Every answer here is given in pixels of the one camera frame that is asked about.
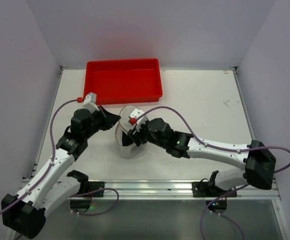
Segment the white mesh laundry bag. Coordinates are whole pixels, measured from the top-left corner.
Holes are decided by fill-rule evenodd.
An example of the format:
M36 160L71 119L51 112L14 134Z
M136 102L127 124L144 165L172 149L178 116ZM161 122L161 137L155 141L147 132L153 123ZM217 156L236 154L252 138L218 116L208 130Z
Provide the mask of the white mesh laundry bag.
M142 155L144 155L148 149L147 144L137 146L134 143L133 145L130 146L122 146L122 132L127 134L128 131L132 130L134 127L129 123L129 115L135 108L140 109L135 105L126 105L121 109L119 113L121 119L118 121L118 124L115 129L115 140L120 151L120 156L124 159L139 158Z

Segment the black bra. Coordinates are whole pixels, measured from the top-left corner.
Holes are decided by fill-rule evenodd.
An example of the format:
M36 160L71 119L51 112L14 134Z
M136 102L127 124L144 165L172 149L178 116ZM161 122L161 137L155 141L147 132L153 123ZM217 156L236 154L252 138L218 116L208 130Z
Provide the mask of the black bra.
M134 144L134 141L125 132L122 132L121 145L123 147L127 147L133 144Z

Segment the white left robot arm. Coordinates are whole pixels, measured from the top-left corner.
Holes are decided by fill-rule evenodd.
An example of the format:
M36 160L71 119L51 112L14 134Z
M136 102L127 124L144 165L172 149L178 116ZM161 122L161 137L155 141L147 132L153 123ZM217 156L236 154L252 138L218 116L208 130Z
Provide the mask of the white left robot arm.
M59 178L85 151L90 137L98 131L110 130L120 118L102 106L93 111L85 108L76 110L42 169L15 195L7 194L2 199L3 224L33 239L55 208L71 196L86 195L90 190L87 175L73 170L62 182Z

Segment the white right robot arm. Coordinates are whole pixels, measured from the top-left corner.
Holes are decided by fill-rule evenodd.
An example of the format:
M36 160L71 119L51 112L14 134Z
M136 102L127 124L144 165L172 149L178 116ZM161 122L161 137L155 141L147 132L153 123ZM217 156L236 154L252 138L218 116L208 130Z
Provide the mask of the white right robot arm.
M192 133L173 130L162 118L141 121L133 117L128 122L132 128L127 135L137 146L151 143L175 158L206 159L232 166L212 173L207 185L212 196L242 185L272 188L276 158L261 141L226 144L197 140Z

